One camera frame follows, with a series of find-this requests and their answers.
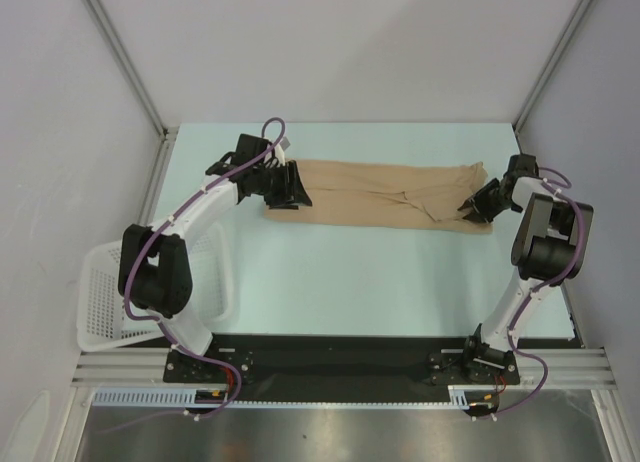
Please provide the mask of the beige t shirt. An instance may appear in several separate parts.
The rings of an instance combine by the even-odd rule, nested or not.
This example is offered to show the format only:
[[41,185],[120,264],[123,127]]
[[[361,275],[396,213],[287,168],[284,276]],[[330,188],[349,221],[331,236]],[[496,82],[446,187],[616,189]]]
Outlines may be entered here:
[[493,232],[470,222],[458,208],[482,188],[480,162],[454,167],[412,167],[299,160],[300,178],[312,200],[297,210],[265,209],[282,223],[440,230],[474,235]]

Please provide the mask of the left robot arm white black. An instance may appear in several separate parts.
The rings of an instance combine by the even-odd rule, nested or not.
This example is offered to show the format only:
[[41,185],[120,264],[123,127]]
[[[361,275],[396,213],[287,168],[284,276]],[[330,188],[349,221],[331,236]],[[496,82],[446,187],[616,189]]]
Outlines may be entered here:
[[242,134],[236,148],[205,171],[201,186],[173,213],[149,226],[132,224],[123,234],[118,291],[133,320],[152,320],[171,343],[188,353],[186,369],[197,380],[214,379],[221,358],[209,350],[212,332],[191,307],[189,252],[220,217],[257,195],[269,209],[296,210],[312,201],[298,164],[276,141]]

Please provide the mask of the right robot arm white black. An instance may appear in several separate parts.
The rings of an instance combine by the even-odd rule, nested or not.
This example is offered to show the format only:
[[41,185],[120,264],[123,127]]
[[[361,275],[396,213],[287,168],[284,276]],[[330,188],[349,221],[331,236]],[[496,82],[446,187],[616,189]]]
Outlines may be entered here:
[[508,209],[522,215],[511,249],[513,276],[493,312],[465,341],[461,370],[473,383],[511,364],[534,311],[583,264],[593,207],[566,195],[567,179],[551,180],[542,170],[535,156],[514,155],[500,180],[489,181],[459,208],[474,223],[490,223]]

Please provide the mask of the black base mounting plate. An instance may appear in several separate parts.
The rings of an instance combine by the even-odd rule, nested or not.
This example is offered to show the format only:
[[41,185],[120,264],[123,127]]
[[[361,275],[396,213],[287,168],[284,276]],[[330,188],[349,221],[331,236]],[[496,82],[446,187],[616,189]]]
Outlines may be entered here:
[[152,340],[123,348],[164,348],[178,365],[165,384],[221,383],[234,372],[246,386],[282,379],[325,381],[391,379],[428,386],[513,386],[519,382],[517,359],[527,349],[574,349],[582,345],[568,340],[524,338],[517,344],[505,370],[475,369],[461,365],[467,339],[461,337],[348,337],[348,336],[214,336],[212,346],[196,358]]

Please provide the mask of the white perforated plastic basket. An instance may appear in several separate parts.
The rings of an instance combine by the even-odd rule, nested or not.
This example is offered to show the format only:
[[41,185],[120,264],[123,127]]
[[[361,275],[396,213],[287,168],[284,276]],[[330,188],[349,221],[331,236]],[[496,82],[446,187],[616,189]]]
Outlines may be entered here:
[[[84,352],[106,351],[159,338],[152,321],[130,319],[118,292],[121,243],[92,249],[85,257],[79,286],[77,343]],[[193,292],[189,306],[215,330],[230,318],[235,303],[231,246],[223,226],[212,225],[189,252]]]

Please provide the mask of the aluminium front rail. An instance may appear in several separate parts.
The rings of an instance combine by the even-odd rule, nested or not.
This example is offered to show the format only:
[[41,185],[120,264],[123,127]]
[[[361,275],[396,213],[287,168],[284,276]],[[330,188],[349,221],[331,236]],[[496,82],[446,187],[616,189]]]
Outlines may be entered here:
[[[609,359],[603,349],[527,349],[517,359],[517,370],[525,387],[532,387],[543,371],[539,362],[548,367],[545,387],[548,389],[610,390],[617,387]],[[82,354],[73,381],[77,384],[114,384],[126,387],[156,386],[174,375],[178,365],[170,351],[164,348],[122,348]]]

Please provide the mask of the left aluminium frame post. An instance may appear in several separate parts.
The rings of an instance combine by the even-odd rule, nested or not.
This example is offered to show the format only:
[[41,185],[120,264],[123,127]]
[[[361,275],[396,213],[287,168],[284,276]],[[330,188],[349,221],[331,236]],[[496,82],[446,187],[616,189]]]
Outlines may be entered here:
[[81,0],[93,20],[114,62],[129,86],[134,98],[139,104],[154,132],[164,140],[170,130],[162,121],[160,113],[153,102],[145,84],[137,70],[129,51],[125,47],[121,36],[110,17],[102,0]]

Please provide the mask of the aluminium frame post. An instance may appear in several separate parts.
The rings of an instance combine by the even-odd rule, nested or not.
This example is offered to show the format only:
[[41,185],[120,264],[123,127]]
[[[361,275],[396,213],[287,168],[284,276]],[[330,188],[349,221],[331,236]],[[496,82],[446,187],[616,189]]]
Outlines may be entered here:
[[93,20],[114,62],[129,86],[134,98],[139,104],[154,132],[164,140],[170,130],[162,121],[160,113],[153,102],[145,84],[137,70],[129,51],[125,47],[121,36],[110,17],[102,0],[81,0]]
[[578,0],[576,2],[551,52],[546,58],[541,71],[512,122],[512,129],[516,138],[519,138],[523,132],[531,113],[543,96],[562,60],[567,55],[574,38],[577,36],[590,11],[596,4],[596,1],[597,0]]

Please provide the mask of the right aluminium frame post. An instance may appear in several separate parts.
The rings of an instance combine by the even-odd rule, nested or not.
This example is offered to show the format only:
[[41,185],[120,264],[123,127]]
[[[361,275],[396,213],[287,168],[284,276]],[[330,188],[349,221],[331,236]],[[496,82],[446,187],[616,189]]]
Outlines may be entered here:
[[523,132],[531,113],[543,96],[562,60],[567,55],[574,38],[577,36],[590,11],[596,4],[596,1],[597,0],[578,0],[576,2],[551,52],[546,58],[541,71],[512,122],[512,129],[516,138],[519,138]]

